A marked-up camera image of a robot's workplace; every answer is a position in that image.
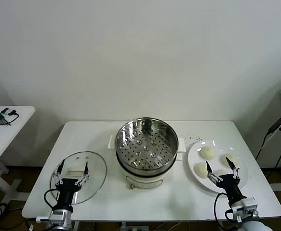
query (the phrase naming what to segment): steamed bun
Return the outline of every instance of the steamed bun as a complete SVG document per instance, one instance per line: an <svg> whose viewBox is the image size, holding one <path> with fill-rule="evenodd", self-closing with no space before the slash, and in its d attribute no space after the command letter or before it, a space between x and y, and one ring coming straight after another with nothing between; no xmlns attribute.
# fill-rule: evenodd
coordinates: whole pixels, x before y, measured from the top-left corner
<svg viewBox="0 0 281 231"><path fill-rule="evenodd" d="M201 149L201 156L206 160L212 160L215 157L215 151L211 147L203 147Z"/></svg>
<svg viewBox="0 0 281 231"><path fill-rule="evenodd" d="M201 178L207 178L208 171L207 171L207 165L206 163L198 163L195 165L195 172L198 176Z"/></svg>
<svg viewBox="0 0 281 231"><path fill-rule="evenodd" d="M222 162L223 162L223 164L224 164L226 167L229 167L229 164L228 164L228 162L227 162L227 160L226 160L226 157L227 157L229 160L231 160L231 161L235 164L236 167L238 166L238 164L239 164L239 158L238 158L236 155L234 155L234 154L227 153L227 154L225 154L225 155L222 156Z"/></svg>

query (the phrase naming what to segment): pot handle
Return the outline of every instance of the pot handle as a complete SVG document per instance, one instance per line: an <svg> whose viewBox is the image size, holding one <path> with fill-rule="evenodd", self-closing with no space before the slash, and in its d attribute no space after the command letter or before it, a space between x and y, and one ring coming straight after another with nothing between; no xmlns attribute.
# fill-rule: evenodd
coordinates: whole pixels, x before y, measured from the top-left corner
<svg viewBox="0 0 281 231"><path fill-rule="evenodd" d="M178 151L177 151L177 158L176 161L182 161L183 160L183 153L187 151L185 147L184 138L179 137L178 138Z"/></svg>
<svg viewBox="0 0 281 231"><path fill-rule="evenodd" d="M110 136L110 139L109 139L109 143L108 143L108 149L116 149L116 146L115 146L115 136L114 135L111 135Z"/></svg>

